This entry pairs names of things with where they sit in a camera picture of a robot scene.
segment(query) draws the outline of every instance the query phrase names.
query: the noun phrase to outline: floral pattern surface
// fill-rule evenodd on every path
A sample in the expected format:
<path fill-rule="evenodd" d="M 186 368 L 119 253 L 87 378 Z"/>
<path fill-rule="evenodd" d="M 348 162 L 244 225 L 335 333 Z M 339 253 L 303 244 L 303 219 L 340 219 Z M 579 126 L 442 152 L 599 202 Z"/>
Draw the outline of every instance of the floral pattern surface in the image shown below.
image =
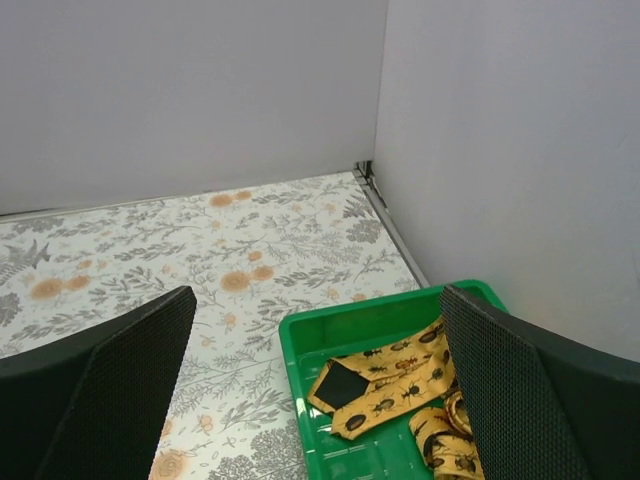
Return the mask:
<path fill-rule="evenodd" d="M 417 288 L 351 173 L 0 224 L 0 357 L 179 285 L 198 309 L 152 480 L 306 478 L 285 315 Z"/>

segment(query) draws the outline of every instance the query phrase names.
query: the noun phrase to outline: floral tablecloth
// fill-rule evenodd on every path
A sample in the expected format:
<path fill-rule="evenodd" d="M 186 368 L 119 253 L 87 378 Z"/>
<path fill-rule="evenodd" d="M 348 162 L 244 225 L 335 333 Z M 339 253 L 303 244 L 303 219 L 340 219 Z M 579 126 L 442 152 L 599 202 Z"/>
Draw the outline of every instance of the floral tablecloth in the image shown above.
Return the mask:
<path fill-rule="evenodd" d="M 0 224 L 0 357 L 198 298 L 153 480 L 305 479 L 277 327 L 417 288 L 351 173 Z"/>

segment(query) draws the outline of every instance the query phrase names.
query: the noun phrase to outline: yellow fabric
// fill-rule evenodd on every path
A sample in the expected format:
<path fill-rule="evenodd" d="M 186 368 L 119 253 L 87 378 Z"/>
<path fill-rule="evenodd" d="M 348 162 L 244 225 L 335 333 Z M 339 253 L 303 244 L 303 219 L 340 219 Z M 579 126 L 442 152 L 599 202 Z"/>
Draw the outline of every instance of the yellow fabric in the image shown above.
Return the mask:
<path fill-rule="evenodd" d="M 460 390 L 446 396 L 444 408 L 420 410 L 409 428 L 435 480 L 484 480 Z"/>
<path fill-rule="evenodd" d="M 446 392 L 455 378 L 450 360 L 444 325 L 439 318 L 399 342 L 330 359 L 313 384 L 308 401 L 322 412 L 333 414 L 331 433 L 354 439 Z M 369 382 L 363 395 L 338 409 L 316 396 L 332 362 Z"/>

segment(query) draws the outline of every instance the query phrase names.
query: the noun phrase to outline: green tray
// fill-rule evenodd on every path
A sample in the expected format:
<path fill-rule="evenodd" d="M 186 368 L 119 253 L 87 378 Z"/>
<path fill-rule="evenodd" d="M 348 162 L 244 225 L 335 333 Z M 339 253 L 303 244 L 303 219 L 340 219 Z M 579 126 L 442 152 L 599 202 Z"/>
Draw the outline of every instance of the green tray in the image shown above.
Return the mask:
<path fill-rule="evenodd" d="M 488 285 L 476 280 L 455 285 L 506 311 Z M 409 431 L 413 412 L 349 441 L 329 435 L 331 418 L 309 405 L 306 396 L 329 357 L 371 350 L 426 328 L 440 314 L 442 289 L 323 308 L 282 321 L 280 340 L 311 480 L 433 479 Z"/>

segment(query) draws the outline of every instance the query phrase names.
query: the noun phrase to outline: white wall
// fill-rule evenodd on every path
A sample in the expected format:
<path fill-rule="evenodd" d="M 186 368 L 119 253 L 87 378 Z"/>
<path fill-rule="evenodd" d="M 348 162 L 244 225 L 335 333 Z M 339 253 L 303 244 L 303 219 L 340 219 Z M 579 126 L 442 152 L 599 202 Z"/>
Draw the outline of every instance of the white wall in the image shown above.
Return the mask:
<path fill-rule="evenodd" d="M 0 214 L 350 169 L 387 0 L 3 0 Z"/>
<path fill-rule="evenodd" d="M 376 176 L 430 283 L 640 360 L 640 2 L 390 0 Z"/>

